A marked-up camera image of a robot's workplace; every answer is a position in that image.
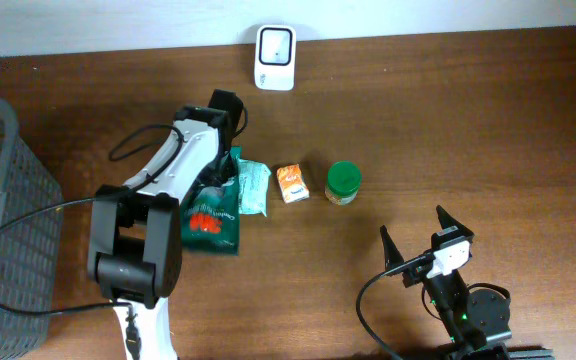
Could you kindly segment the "green 3M gloves packet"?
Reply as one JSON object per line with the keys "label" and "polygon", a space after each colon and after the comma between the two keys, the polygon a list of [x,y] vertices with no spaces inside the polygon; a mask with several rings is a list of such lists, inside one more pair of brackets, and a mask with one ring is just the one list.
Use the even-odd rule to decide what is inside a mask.
{"label": "green 3M gloves packet", "polygon": [[219,167],[208,169],[195,182],[181,205],[181,239],[185,250],[213,255],[239,252],[238,208],[241,148],[233,147]]}

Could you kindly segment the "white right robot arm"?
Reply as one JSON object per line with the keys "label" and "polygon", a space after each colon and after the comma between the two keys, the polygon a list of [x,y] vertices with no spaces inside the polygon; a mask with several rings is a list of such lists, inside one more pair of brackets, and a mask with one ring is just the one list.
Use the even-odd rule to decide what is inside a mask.
{"label": "white right robot arm", "polygon": [[490,283],[467,284],[458,270],[472,257],[474,233],[436,208],[441,229],[431,235],[431,246],[406,260],[385,226],[380,227],[385,274],[400,275],[405,287],[422,286],[451,343],[444,359],[552,359],[550,349],[515,349],[506,346],[512,337],[509,326],[510,292]]}

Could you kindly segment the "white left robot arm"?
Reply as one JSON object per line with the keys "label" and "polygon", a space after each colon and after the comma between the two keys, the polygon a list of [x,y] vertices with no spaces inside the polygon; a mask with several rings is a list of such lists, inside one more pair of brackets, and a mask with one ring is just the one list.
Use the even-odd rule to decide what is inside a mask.
{"label": "white left robot arm", "polygon": [[112,306],[129,359],[174,359],[169,297],[182,268],[181,206],[199,184],[226,178],[247,110],[214,90],[205,107],[184,106],[149,162],[120,186],[103,185],[92,206],[87,272]]}

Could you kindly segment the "orange tissue packet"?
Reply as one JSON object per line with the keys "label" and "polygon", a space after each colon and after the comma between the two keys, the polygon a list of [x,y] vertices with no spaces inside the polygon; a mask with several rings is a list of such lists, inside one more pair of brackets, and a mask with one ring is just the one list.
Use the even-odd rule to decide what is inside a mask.
{"label": "orange tissue packet", "polygon": [[280,167],[277,170],[277,180],[286,204],[305,200],[310,196],[298,164]]}

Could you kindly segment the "mint green wipes packet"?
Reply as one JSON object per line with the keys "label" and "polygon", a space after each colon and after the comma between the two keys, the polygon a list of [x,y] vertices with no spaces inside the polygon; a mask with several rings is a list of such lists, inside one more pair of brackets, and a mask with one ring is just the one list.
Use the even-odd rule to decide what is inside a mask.
{"label": "mint green wipes packet", "polygon": [[239,212],[243,215],[267,216],[267,191],[271,172],[259,162],[238,159]]}

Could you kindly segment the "green lid jar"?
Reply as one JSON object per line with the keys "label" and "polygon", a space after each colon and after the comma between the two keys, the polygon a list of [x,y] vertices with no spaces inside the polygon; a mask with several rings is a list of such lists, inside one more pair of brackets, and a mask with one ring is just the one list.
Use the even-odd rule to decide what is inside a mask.
{"label": "green lid jar", "polygon": [[356,198],[361,183],[358,166],[350,161],[339,161],[329,168],[325,195],[333,204],[347,205]]}

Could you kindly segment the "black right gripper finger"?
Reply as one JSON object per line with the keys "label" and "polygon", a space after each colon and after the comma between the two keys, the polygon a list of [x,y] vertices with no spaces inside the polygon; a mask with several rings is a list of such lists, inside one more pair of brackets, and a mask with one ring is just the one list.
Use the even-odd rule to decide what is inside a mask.
{"label": "black right gripper finger", "polygon": [[454,217],[452,217],[441,205],[436,206],[436,212],[438,221],[443,230],[448,229],[457,230],[460,234],[466,237],[470,237],[473,235],[473,232],[468,227],[466,227],[458,220],[456,220]]}
{"label": "black right gripper finger", "polygon": [[384,267],[386,271],[392,270],[404,262],[404,258],[396,247],[385,225],[379,228],[383,245]]}

